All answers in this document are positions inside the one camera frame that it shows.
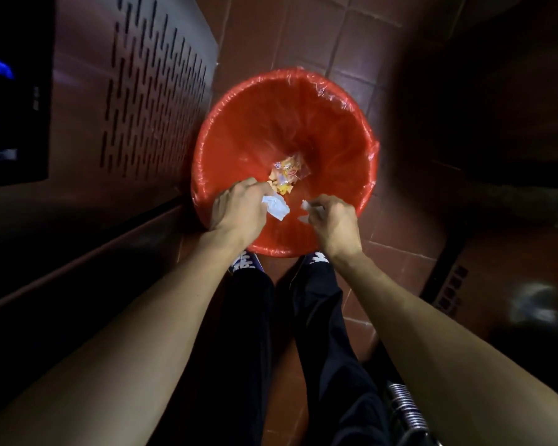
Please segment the red plastic bag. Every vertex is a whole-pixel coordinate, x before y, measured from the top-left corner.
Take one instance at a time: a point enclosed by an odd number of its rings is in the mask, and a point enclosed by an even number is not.
[[[208,225],[219,192],[238,180],[268,180],[273,164],[300,152],[310,175],[285,200],[290,213],[270,215],[250,251],[294,257],[318,249],[302,200],[333,194],[359,216],[376,183],[379,143],[353,99],[319,74],[275,70],[232,88],[213,107],[199,133],[192,164],[192,200]]]

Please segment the hand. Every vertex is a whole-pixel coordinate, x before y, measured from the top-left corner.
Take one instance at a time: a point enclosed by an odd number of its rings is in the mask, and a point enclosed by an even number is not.
[[[325,194],[310,205],[324,208],[324,212],[311,210],[309,222],[317,234],[321,250],[330,261],[338,264],[363,253],[353,206],[334,195]]]
[[[263,195],[272,195],[273,189],[265,181],[254,178],[235,183],[219,194],[213,204],[210,230],[223,232],[236,241],[239,250],[250,246],[267,223],[267,204]]]

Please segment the vent grille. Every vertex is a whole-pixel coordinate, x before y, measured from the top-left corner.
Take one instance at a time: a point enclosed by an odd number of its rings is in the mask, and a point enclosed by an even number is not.
[[[178,178],[205,116],[207,66],[157,0],[117,0],[100,165],[135,179]]]

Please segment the food scrap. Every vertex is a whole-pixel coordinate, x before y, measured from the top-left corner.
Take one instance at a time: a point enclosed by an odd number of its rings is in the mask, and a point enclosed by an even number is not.
[[[268,184],[275,193],[285,195],[291,193],[297,180],[308,176],[310,171],[299,153],[275,163],[269,174]]]

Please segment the white tissue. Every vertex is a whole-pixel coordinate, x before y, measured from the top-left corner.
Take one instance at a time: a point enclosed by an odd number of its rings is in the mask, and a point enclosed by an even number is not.
[[[325,212],[324,212],[324,207],[323,206],[312,206],[310,205],[310,203],[308,203],[307,200],[303,200],[302,201],[302,209],[305,211],[312,211],[312,210],[316,210],[318,212],[318,214],[320,215],[320,217],[324,217],[325,216]],[[309,224],[310,221],[308,220],[310,216],[306,215],[306,216],[300,216],[298,217],[298,219],[300,221],[302,221],[304,224]]]
[[[267,204],[267,212],[280,221],[289,214],[289,207],[280,194],[263,195],[262,202]]]

